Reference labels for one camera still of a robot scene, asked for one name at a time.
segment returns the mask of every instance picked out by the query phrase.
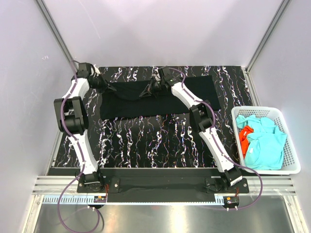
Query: floor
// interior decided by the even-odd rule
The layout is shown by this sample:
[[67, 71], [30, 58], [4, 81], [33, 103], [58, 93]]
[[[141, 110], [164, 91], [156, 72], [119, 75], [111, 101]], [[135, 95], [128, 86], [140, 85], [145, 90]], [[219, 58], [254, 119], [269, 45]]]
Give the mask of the floor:
[[[252, 201], [251, 197], [245, 196], [241, 199], [241, 205]], [[78, 232], [87, 232], [95, 226], [97, 216], [91, 210], [76, 212], [82, 207], [61, 205], [60, 212], [68, 227]], [[229, 213], [208, 208], [223, 209], [216, 206], [106, 205], [99, 209], [104, 221], [100, 220], [95, 232], [294, 232], [282, 197], [263, 196], [252, 208]], [[55, 204], [42, 205], [34, 232], [68, 232], [60, 224]]]
[[[188, 77], [212, 75], [219, 102], [218, 135], [232, 159], [238, 161], [231, 109], [252, 105], [241, 67], [175, 67]], [[110, 82], [148, 80], [157, 67], [102, 67]], [[101, 120], [102, 96], [90, 90], [83, 102], [89, 117], [88, 137], [100, 167], [215, 167], [201, 137], [192, 133], [189, 114]], [[79, 167], [76, 154], [63, 136], [55, 167]]]

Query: folded black fabric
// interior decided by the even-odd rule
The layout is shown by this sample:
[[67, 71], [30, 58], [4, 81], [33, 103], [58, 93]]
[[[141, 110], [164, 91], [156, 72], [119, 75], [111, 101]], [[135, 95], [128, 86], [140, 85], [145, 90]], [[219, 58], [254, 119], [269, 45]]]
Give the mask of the folded black fabric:
[[[117, 91], [103, 93], [101, 118], [149, 117], [189, 112], [188, 108], [169, 91], [162, 91], [157, 97], [140, 98], [140, 93], [148, 83], [149, 81], [111, 83]], [[186, 78], [185, 85], [197, 97], [208, 100], [214, 111], [221, 108], [211, 76]]]

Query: white panel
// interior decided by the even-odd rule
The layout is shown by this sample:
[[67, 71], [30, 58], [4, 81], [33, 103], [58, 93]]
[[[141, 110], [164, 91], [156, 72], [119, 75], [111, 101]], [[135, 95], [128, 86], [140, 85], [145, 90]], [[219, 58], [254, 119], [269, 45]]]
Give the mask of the white panel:
[[100, 66], [245, 66], [281, 0], [45, 3], [80, 61]]
[[17, 233], [51, 155], [53, 100], [72, 74], [34, 0], [0, 1], [0, 31], [0, 226]]
[[311, 1], [292, 1], [251, 70], [260, 104], [280, 109], [293, 138], [301, 172], [293, 175], [311, 229]]

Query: turquoise cloth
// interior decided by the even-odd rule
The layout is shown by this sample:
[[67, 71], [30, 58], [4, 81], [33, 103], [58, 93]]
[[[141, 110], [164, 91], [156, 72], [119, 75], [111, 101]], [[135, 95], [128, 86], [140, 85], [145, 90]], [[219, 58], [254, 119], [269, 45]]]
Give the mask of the turquoise cloth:
[[244, 159], [247, 167], [258, 170], [279, 170], [284, 159], [284, 146], [287, 135], [280, 131], [274, 122], [267, 118], [237, 117], [237, 126], [243, 129], [246, 125], [254, 132], [247, 135], [248, 150]]

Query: orange cloth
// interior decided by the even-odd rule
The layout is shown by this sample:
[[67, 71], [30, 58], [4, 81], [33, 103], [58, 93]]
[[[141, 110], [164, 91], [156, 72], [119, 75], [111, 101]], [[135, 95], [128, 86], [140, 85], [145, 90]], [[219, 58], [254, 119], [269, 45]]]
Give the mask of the orange cloth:
[[248, 125], [246, 125], [244, 127], [244, 129], [242, 129], [242, 131], [239, 134], [239, 139], [240, 139], [240, 142], [241, 142], [243, 158], [245, 158], [245, 156], [246, 156], [246, 152], [247, 152], [248, 145], [249, 145], [246, 136], [248, 134], [250, 134], [250, 133], [253, 133], [253, 132], [254, 132], [254, 130], [251, 127], [249, 127]]

